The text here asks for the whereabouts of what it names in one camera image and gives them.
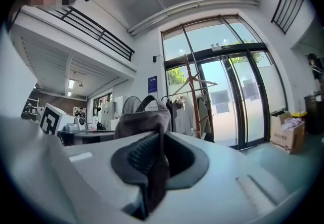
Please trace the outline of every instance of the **glass door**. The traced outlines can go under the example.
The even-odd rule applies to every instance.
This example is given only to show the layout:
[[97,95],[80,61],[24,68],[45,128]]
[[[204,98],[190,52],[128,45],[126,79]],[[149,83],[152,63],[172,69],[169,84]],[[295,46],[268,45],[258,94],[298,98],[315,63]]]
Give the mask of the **glass door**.
[[208,87],[215,143],[242,149],[264,142],[267,101],[249,55],[219,56],[199,67],[205,80],[218,84]]
[[252,142],[264,138],[265,119],[260,85],[247,55],[230,55],[228,59],[239,86],[238,98],[244,111],[245,147],[249,147]]
[[236,146],[238,141],[238,118],[235,92],[232,89],[225,64],[220,57],[201,64],[204,78],[216,82],[208,88],[213,117],[214,142],[224,146]]

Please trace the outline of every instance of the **doorway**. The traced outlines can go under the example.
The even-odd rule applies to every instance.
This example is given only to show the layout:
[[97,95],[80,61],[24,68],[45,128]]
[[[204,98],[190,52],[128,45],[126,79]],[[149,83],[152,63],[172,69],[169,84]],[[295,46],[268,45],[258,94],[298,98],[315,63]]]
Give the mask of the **doorway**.
[[201,77],[218,84],[204,86],[211,99],[216,144],[243,149],[268,138],[268,98],[257,66],[264,59],[264,53],[246,51],[197,62]]

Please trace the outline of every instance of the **clothes rack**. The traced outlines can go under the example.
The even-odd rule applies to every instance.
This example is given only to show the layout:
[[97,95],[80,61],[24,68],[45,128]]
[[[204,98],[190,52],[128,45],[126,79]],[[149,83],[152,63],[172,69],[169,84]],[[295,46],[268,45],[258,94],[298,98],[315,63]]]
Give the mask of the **clothes rack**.
[[186,81],[184,82],[184,84],[178,89],[176,90],[174,93],[173,93],[173,96],[175,95],[179,95],[180,93],[178,93],[183,87],[185,87],[187,84],[190,85],[190,89],[192,93],[192,99],[193,99],[193,110],[194,110],[194,115],[195,115],[195,122],[196,122],[196,131],[197,131],[197,138],[198,139],[201,139],[201,131],[200,131],[200,123],[204,120],[199,120],[199,113],[198,113],[198,104],[197,104],[197,98],[196,98],[196,93],[195,93],[195,89],[194,89],[194,84],[193,82],[194,81],[197,81],[197,82],[201,82],[201,83],[208,83],[208,84],[211,84],[210,86],[213,86],[213,85],[217,85],[217,83],[215,82],[210,82],[210,81],[205,81],[205,80],[201,80],[201,79],[198,79],[197,76],[200,74],[200,72],[198,72],[195,76],[192,76],[191,75],[191,71],[190,71],[190,66],[189,66],[189,60],[188,60],[188,56],[185,55],[185,61],[186,63],[186,67],[187,67],[187,71],[188,71],[188,77],[186,79]]
[[[212,106],[211,106],[211,100],[210,100],[209,93],[208,93],[208,91],[206,90],[205,87],[204,87],[204,88],[197,88],[197,89],[195,89],[194,91],[195,91],[195,92],[196,92],[196,91],[202,91],[202,92],[205,93],[205,95],[207,96],[207,104],[208,104],[208,111],[209,111],[208,118],[209,118],[209,123],[210,123],[210,125],[211,125],[212,136],[214,137],[214,126],[213,126]],[[177,95],[182,95],[182,94],[187,94],[187,93],[190,93],[190,92],[191,92],[191,91],[186,91],[186,92],[178,93],[178,94],[176,94],[176,96],[177,96]],[[165,97],[169,98],[169,97],[171,97],[171,96],[173,96],[173,95],[163,96],[163,97],[161,98],[161,101],[163,101],[163,99],[164,99]]]

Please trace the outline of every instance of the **white pipe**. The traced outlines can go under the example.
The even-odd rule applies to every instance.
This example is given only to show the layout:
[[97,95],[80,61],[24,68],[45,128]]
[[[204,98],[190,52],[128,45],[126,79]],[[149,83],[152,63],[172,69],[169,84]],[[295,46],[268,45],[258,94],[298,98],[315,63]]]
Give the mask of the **white pipe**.
[[145,20],[141,21],[140,23],[138,23],[137,25],[129,29],[128,32],[132,36],[135,36],[136,34],[146,29],[147,27],[154,25],[157,22],[160,22],[161,20],[164,20],[165,18],[171,16],[172,14],[183,12],[185,10],[192,9],[192,8],[201,8],[210,5],[221,5],[221,6],[227,5],[232,7],[237,5],[248,5],[251,7],[257,7],[259,5],[259,0],[190,0],[166,8],[146,18]]

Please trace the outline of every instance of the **yellow object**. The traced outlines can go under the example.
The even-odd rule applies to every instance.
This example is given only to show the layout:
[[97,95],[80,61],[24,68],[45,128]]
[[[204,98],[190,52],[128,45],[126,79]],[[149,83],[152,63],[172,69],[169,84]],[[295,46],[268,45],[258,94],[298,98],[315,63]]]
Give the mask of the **yellow object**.
[[300,112],[294,112],[292,114],[292,116],[293,117],[304,117],[306,114],[307,114],[307,112],[302,112],[302,113],[300,113]]

